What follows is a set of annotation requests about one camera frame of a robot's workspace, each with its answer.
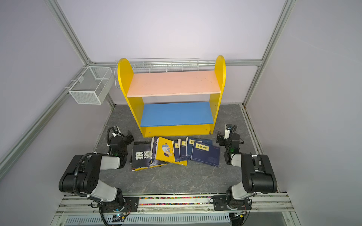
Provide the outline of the navy book yellow label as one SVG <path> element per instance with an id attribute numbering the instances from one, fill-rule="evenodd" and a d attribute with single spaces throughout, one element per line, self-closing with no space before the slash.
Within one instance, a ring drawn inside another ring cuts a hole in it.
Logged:
<path id="1" fill-rule="evenodd" d="M 195 141 L 191 160 L 218 168 L 220 166 L 220 147 Z"/>

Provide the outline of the black book white characters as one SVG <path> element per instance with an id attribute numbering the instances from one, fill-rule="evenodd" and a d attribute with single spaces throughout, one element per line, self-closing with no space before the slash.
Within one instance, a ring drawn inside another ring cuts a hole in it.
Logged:
<path id="1" fill-rule="evenodd" d="M 152 157 L 151 142 L 135 142 L 132 150 L 132 171 L 165 166 L 166 162 Z"/>

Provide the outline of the yellow cartoon cover book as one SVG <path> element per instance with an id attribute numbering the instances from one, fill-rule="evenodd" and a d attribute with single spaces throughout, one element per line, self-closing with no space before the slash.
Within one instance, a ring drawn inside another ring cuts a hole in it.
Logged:
<path id="1" fill-rule="evenodd" d="M 163 137 L 157 139 L 155 159 L 162 162 L 187 166 L 187 161 L 175 161 L 173 141 Z"/>

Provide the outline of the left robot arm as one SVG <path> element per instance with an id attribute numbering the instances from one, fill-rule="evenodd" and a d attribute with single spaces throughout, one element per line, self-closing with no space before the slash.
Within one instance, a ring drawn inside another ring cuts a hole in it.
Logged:
<path id="1" fill-rule="evenodd" d="M 58 188 L 62 193 L 74 194 L 99 204 L 110 204 L 114 211 L 122 211 L 126 205 L 120 188 L 100 180 L 102 170 L 122 169 L 127 163 L 127 146 L 134 142 L 130 131 L 124 135 L 118 127 L 107 130 L 107 153 L 86 153 L 75 155 L 63 176 Z"/>

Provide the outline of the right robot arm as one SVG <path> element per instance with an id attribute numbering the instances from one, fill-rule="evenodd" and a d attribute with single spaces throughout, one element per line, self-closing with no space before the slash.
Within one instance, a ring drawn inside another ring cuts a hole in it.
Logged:
<path id="1" fill-rule="evenodd" d="M 227 165 L 241 169 L 241 181 L 230 186 L 226 191 L 226 198 L 222 206 L 230 210 L 251 209 L 252 196 L 276 193 L 277 180 L 270 163 L 265 154 L 241 153 L 239 145 L 239 134 L 217 135 L 216 142 L 225 147 L 224 159 Z"/>

